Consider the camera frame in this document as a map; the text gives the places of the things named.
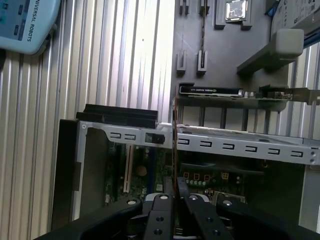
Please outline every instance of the corrugated metal surface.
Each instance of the corrugated metal surface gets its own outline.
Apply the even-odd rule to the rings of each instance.
[[[43,56],[8,53],[0,74],[0,239],[50,225],[59,119],[86,103],[169,118],[172,0],[63,0]]]

